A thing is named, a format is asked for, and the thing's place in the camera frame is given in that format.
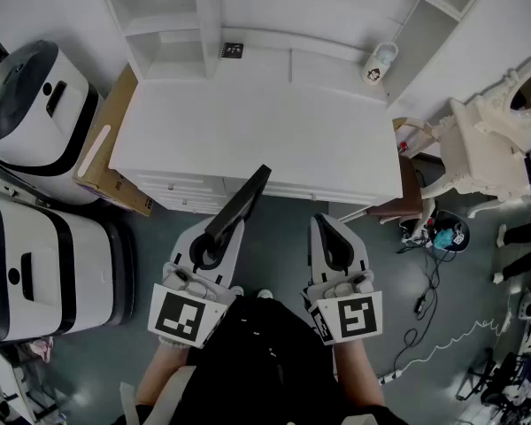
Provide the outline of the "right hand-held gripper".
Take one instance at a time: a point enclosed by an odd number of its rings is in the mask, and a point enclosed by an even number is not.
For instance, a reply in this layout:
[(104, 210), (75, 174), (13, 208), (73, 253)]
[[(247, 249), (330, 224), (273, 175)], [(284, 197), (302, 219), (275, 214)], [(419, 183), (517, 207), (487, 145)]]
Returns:
[(383, 331), (382, 292), (361, 238), (324, 213), (311, 217), (309, 259), (312, 281), (301, 295), (324, 345), (346, 343)]

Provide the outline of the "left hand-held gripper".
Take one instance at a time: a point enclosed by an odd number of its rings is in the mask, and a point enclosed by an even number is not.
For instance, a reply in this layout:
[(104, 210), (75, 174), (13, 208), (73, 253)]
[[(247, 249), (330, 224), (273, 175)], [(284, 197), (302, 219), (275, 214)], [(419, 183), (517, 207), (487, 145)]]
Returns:
[(244, 295), (239, 286), (220, 285), (233, 281), (244, 221), (237, 221), (218, 241), (205, 233), (208, 224), (209, 219), (201, 220), (180, 234), (172, 262), (163, 266), (162, 282), (153, 287), (148, 330), (166, 344), (203, 348), (229, 306)]

